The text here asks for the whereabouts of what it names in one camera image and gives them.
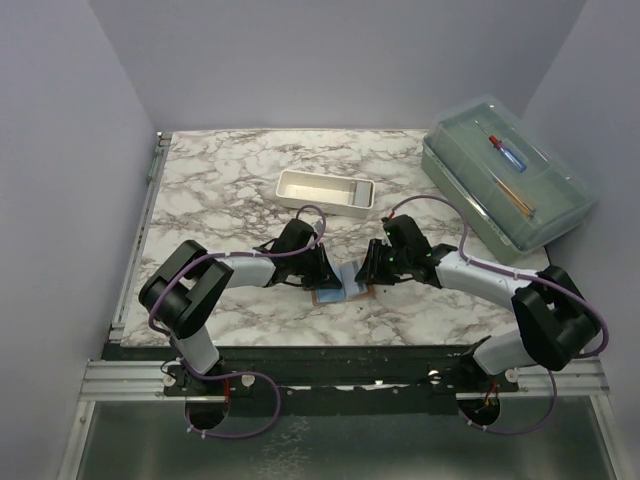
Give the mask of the tan leather card holder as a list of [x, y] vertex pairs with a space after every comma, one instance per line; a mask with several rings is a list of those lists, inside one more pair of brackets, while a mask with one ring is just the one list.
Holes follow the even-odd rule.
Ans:
[[333, 273], [341, 281], [341, 288], [319, 288], [311, 292], [314, 306], [343, 303], [375, 296], [372, 285], [355, 280], [356, 274], [363, 266], [363, 259], [354, 259], [339, 265], [331, 265]]

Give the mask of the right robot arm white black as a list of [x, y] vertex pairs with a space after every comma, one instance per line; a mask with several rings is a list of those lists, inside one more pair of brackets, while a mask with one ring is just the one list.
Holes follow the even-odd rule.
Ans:
[[517, 327], [476, 343], [460, 379], [480, 392], [496, 375], [540, 365], [562, 370], [601, 331], [570, 276], [561, 268], [517, 271], [495, 263], [463, 257], [453, 245], [432, 246], [408, 215], [383, 222], [385, 240], [369, 241], [355, 280], [367, 285], [395, 285], [407, 280], [438, 289], [461, 291], [509, 310]]

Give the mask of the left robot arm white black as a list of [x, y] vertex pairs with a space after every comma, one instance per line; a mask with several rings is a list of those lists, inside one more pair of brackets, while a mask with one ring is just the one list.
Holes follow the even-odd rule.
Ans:
[[291, 276], [304, 290], [343, 287], [318, 232], [298, 218], [290, 220], [279, 237], [251, 252], [210, 254], [194, 240], [183, 242], [146, 281], [138, 300], [154, 327], [169, 337], [190, 365], [188, 384], [209, 395], [220, 387], [222, 372], [206, 322], [222, 294], [239, 287], [285, 284]]

